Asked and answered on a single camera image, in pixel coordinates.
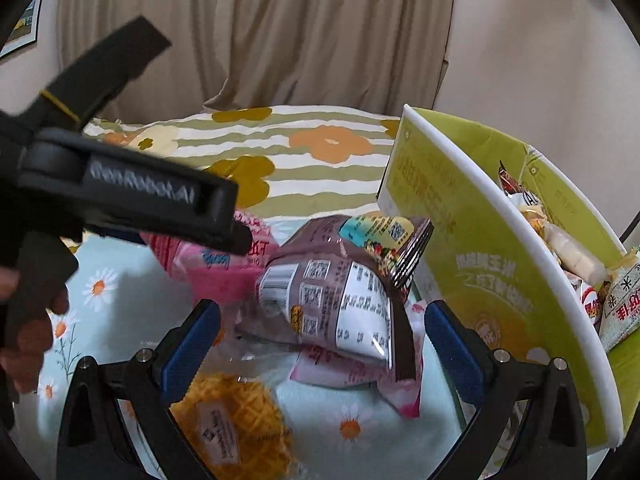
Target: human hand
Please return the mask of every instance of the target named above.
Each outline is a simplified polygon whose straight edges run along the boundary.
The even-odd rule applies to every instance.
[[[17,270],[0,267],[0,303],[11,298],[18,287],[20,274]],[[62,315],[69,308],[66,287],[48,305],[54,313]],[[47,313],[32,319],[21,327],[17,335],[17,349],[0,349],[0,366],[14,380],[15,389],[21,394],[32,392],[38,387],[38,376],[44,360],[44,352],[53,345],[53,332]]]

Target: pink wrapper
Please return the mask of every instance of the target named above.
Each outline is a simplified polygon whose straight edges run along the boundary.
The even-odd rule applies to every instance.
[[[415,381],[396,382],[393,371],[389,371],[386,365],[366,364],[320,346],[304,347],[289,378],[300,383],[329,388],[348,388],[349,386],[375,382],[380,394],[401,415],[408,418],[420,416],[424,302],[415,304],[408,302],[405,310],[414,331]]]
[[[242,211],[236,211],[236,220],[247,225],[254,237],[247,256],[222,253],[167,236],[143,233],[141,237],[169,276],[191,283],[194,304],[208,299],[225,306],[252,295],[256,280],[278,248],[271,228],[263,220]]]

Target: curtain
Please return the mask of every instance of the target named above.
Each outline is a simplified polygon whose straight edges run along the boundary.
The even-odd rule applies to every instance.
[[[173,42],[103,113],[145,123],[197,112],[341,105],[430,108],[453,0],[60,0],[62,66],[138,14]]]

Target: framed picture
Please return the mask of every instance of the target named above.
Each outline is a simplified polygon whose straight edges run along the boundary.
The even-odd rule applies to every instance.
[[[38,17],[40,14],[40,4],[42,0],[33,0],[29,7],[23,12],[18,23],[15,24],[9,40],[0,51],[0,57],[4,57],[10,52],[35,43],[38,39]]]

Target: round waffle cookie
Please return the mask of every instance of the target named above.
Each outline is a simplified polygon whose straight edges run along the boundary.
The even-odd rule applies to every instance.
[[[220,401],[238,436],[239,463],[212,461],[200,434],[198,404]],[[258,381],[225,374],[197,376],[171,412],[189,443],[218,480],[279,480],[292,463],[289,430],[270,391]]]

